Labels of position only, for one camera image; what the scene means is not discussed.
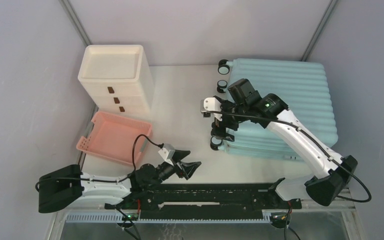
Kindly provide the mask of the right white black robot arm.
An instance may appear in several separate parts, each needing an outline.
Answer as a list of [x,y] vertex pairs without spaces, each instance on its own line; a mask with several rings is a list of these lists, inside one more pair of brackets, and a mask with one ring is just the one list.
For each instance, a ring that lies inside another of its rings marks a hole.
[[277,180],[269,194],[273,207],[282,208],[290,200],[305,197],[327,207],[340,198],[340,192],[356,178],[358,161],[352,155],[342,156],[325,145],[279,96],[274,93],[261,96],[248,79],[242,78],[227,89],[232,101],[218,96],[201,101],[203,116],[214,116],[213,138],[232,142],[235,137],[227,129],[236,131],[241,123],[250,121],[280,137],[312,171],[309,176]]

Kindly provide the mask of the light blue ribbed suitcase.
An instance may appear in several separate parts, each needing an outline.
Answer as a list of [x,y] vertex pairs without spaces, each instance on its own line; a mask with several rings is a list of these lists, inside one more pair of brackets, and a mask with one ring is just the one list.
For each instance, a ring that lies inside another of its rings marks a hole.
[[295,143],[315,144],[317,156],[338,141],[325,68],[320,63],[238,58],[222,59],[218,72],[229,75],[215,96],[204,101],[204,116],[214,111],[214,150],[264,159],[299,160]]

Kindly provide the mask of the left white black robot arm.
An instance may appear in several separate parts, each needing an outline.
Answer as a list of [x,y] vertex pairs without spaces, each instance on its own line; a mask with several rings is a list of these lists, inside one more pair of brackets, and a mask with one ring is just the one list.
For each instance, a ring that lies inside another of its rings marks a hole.
[[72,164],[43,175],[35,184],[38,212],[55,213],[67,207],[92,208],[104,205],[133,207],[137,200],[152,192],[171,176],[189,180],[201,166],[200,161],[184,162],[189,150],[162,147],[158,166],[144,164],[125,176],[96,176],[82,172]]

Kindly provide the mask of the pink perforated plastic basket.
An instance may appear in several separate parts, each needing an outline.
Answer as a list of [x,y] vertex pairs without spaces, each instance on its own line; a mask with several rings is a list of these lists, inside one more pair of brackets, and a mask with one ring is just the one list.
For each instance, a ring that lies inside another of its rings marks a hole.
[[133,144],[141,134],[149,138],[152,136],[151,123],[104,111],[96,112],[90,122],[93,124],[92,131],[88,137],[79,139],[77,150],[126,166],[142,161],[147,140],[144,137],[137,140],[134,157]]

